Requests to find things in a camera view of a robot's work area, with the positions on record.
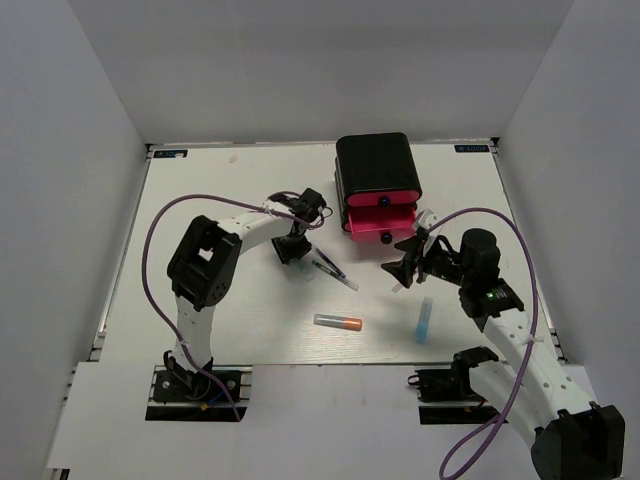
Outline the blue highlighter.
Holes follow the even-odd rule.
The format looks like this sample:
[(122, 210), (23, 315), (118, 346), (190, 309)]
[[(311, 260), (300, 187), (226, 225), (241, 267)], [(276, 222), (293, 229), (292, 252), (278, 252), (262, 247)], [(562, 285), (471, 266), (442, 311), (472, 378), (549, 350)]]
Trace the blue highlighter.
[(430, 297), (425, 297), (421, 304), (421, 309), (414, 334), (415, 341), (418, 344), (426, 343), (432, 309), (433, 300)]

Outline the green highlighter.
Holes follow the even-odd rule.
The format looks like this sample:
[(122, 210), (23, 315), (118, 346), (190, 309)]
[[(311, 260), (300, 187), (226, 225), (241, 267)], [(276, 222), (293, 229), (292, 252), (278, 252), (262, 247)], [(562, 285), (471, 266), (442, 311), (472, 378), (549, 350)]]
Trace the green highlighter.
[(306, 282), (311, 282), (314, 279), (313, 272), (306, 265), (299, 264), (297, 268)]

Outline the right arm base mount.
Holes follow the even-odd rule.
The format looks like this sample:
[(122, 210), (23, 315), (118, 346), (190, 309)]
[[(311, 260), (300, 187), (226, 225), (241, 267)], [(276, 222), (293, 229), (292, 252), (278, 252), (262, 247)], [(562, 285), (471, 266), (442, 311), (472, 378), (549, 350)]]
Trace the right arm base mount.
[(481, 425), (498, 415), (481, 396), (462, 393), (449, 369), (415, 370), (407, 384), (417, 393), (421, 425)]

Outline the orange highlighter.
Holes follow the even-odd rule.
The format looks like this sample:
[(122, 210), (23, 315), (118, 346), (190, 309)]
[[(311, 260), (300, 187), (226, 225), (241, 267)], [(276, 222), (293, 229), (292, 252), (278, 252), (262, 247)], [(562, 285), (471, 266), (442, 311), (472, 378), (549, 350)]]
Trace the orange highlighter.
[(363, 321), (354, 317), (315, 314), (313, 317), (313, 324), (328, 328), (360, 332), (363, 326)]

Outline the pink drawer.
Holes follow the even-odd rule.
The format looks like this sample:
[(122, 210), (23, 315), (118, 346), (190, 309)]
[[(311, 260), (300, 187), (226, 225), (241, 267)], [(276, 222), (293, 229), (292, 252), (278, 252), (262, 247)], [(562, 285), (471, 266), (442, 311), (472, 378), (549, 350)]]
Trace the pink drawer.
[(348, 211), (346, 231), (354, 242), (390, 244), (412, 236), (415, 219), (412, 204), (355, 207)]
[(346, 208), (390, 207), (416, 203), (421, 197), (417, 190), (361, 191), (339, 194), (338, 198)]

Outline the pink top drawer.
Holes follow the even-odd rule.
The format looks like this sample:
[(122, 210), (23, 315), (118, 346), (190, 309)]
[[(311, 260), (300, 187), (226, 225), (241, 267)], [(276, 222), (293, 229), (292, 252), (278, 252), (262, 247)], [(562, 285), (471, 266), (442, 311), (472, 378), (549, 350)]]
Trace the pink top drawer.
[(346, 208), (390, 207), (416, 203), (421, 197), (417, 190), (361, 191), (339, 194), (338, 198)]

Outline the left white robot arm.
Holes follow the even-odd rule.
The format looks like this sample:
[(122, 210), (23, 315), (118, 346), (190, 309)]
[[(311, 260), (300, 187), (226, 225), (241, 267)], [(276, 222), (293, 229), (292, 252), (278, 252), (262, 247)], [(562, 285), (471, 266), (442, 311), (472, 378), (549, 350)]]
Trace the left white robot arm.
[(210, 390), (213, 315), (231, 288), (240, 256), (269, 243), (284, 265), (302, 259), (311, 250), (306, 232), (326, 207), (323, 196), (308, 188), (300, 195), (275, 193), (264, 206), (228, 219), (200, 215), (191, 221), (167, 268), (182, 338), (164, 359), (188, 398)]

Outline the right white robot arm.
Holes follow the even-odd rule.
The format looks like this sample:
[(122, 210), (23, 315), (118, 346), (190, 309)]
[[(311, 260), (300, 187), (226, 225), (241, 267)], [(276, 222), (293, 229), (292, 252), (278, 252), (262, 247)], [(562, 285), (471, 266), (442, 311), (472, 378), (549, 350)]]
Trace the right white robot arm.
[(432, 276), (458, 286), (460, 304), (490, 347), (455, 354), (451, 384), (504, 415), (530, 450), (541, 479), (616, 479), (622, 475), (625, 422), (572, 380), (542, 339), (515, 291), (500, 276), (496, 237), (470, 229), (453, 250), (424, 229), (396, 244), (403, 257), (382, 268), (410, 287)]

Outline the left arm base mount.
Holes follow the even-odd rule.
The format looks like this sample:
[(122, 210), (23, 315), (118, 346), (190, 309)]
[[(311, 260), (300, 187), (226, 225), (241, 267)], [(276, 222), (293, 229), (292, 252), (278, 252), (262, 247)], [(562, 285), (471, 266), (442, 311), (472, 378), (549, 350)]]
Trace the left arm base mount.
[[(213, 373), (225, 384), (240, 419), (249, 406), (252, 385), (250, 366), (220, 366)], [(222, 389), (210, 379), (191, 392), (165, 367), (154, 369), (145, 413), (146, 421), (236, 422), (237, 418)]]

